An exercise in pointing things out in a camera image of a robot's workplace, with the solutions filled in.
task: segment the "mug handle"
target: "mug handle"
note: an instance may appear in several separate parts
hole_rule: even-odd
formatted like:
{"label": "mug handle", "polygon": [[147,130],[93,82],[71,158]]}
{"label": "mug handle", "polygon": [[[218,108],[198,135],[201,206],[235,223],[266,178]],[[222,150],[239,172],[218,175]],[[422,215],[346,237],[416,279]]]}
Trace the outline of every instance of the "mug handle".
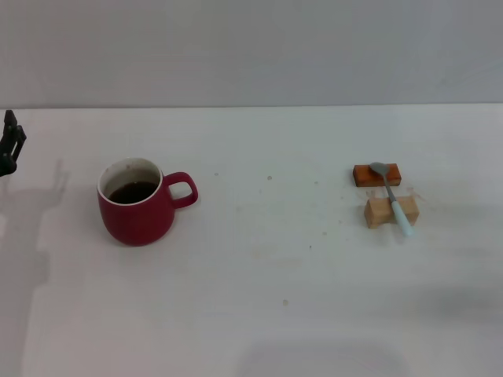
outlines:
{"label": "mug handle", "polygon": [[191,204],[194,204],[197,201],[197,198],[199,197],[199,194],[197,193],[196,184],[187,173],[179,171],[178,173],[166,175],[163,178],[163,184],[166,186],[168,190],[169,190],[168,186],[180,182],[185,182],[187,185],[189,185],[192,192],[188,196],[184,196],[183,198],[173,199],[173,207],[175,209],[188,207]]}

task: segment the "light wooden block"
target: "light wooden block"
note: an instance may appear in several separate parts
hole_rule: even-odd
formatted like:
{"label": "light wooden block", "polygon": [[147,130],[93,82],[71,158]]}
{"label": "light wooden block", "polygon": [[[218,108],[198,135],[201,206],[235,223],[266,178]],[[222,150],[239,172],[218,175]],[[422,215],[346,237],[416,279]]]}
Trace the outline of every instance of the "light wooden block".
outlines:
{"label": "light wooden block", "polygon": [[[409,223],[414,225],[419,216],[419,208],[417,208],[416,200],[413,196],[399,196],[396,198],[402,207],[403,213],[406,215]],[[389,198],[371,198],[365,206],[365,219],[369,228],[377,228],[381,224],[394,223],[396,224],[395,214],[391,208]]]}

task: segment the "coffee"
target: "coffee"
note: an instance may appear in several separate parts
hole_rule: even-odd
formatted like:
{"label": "coffee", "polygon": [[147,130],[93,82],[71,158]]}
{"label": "coffee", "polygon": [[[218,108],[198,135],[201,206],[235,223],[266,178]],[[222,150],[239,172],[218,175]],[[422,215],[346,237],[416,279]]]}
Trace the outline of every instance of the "coffee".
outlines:
{"label": "coffee", "polygon": [[132,204],[141,202],[151,196],[157,189],[152,182],[131,182],[115,190],[109,199],[118,204]]}

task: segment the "mug rim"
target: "mug rim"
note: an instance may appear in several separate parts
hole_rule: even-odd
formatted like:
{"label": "mug rim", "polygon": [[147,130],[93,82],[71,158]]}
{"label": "mug rim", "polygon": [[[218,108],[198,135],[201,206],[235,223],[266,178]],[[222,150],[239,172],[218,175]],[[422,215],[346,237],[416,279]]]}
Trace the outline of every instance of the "mug rim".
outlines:
{"label": "mug rim", "polygon": [[[115,166],[115,165],[119,165],[119,164],[122,164],[122,163],[125,163],[126,161],[145,161],[147,163],[151,163],[153,166],[156,167],[157,171],[159,172],[159,184],[157,185],[156,187],[156,190],[148,197],[146,197],[145,199],[143,200],[140,200],[139,202],[135,202],[135,203],[128,203],[128,204],[122,204],[122,203],[116,203],[116,202],[112,202],[109,198],[106,197],[106,195],[101,191],[101,180],[103,179],[103,176],[105,175],[105,173],[108,172],[108,169],[110,169],[111,167]],[[146,202],[147,200],[151,199],[154,197],[155,194],[157,194],[157,192],[159,191],[160,189],[160,186],[163,184],[163,172],[162,170],[157,166],[156,163],[150,161],[149,159],[144,159],[143,157],[127,157],[125,159],[121,159],[119,161],[116,161],[110,165],[108,165],[106,168],[103,169],[103,171],[101,172],[100,174],[100,177],[97,179],[97,191],[98,191],[98,194],[100,195],[100,197],[104,200],[106,200],[107,202],[109,202],[110,204],[113,204],[115,206],[121,206],[121,207],[132,207],[132,206],[136,206],[138,204],[142,204],[144,202]]]}

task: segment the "spoon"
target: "spoon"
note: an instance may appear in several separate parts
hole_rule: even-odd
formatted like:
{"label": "spoon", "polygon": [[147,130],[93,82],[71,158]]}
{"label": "spoon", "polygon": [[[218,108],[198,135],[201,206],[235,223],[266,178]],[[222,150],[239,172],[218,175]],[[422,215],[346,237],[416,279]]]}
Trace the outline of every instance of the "spoon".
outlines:
{"label": "spoon", "polygon": [[391,208],[393,208],[393,212],[395,212],[395,218],[400,228],[402,228],[402,233],[405,237],[412,236],[414,231],[412,226],[410,226],[409,220],[407,220],[406,214],[403,213],[402,208],[400,207],[400,203],[396,201],[393,192],[391,192],[390,184],[387,181],[386,175],[389,173],[390,168],[388,165],[383,163],[371,163],[370,169],[381,175],[384,179],[384,184],[386,185],[387,194],[390,197]]}

